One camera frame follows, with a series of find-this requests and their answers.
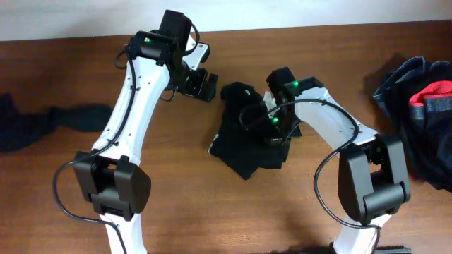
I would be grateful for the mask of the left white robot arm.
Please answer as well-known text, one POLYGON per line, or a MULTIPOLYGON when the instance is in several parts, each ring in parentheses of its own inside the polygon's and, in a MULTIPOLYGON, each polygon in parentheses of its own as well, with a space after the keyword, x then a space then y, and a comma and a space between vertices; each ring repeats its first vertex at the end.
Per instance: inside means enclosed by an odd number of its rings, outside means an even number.
POLYGON ((107 229, 112 253, 146 253, 141 213, 151 179, 140 168, 143 141, 160 96, 180 92, 206 102, 218 77, 199 65, 207 44, 183 13, 165 11, 160 27, 137 32, 125 45, 126 76, 112 115, 90 152, 78 152, 73 169, 85 201, 107 229))

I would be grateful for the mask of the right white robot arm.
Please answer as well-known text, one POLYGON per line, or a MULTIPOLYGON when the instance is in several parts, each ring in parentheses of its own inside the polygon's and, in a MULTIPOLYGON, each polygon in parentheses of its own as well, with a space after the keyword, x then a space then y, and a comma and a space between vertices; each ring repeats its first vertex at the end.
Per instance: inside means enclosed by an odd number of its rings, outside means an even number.
POLYGON ((411 253, 405 247, 379 248, 384 224, 411 196, 403 143, 381 135, 351 116, 315 77, 296 79, 288 67, 272 71, 266 82, 275 104, 268 111, 283 134, 299 122, 311 126, 331 147, 314 174, 314 192, 326 213, 342 229, 329 253, 411 253), (340 219, 319 191, 321 170, 339 158, 338 198, 345 211, 340 219))

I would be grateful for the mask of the black t-shirt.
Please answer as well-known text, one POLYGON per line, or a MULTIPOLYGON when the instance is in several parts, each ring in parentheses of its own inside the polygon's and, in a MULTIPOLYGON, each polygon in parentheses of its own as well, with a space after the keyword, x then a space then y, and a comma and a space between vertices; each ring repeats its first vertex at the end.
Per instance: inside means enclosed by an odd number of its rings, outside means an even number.
POLYGON ((282 136, 278 130, 281 120, 268 117, 246 129, 268 111, 263 96, 253 86, 234 82, 222 88, 220 97, 225 103, 222 123, 208 152, 244 180, 259 168, 280 169, 287 160, 291 139, 302 136, 299 127, 282 136))

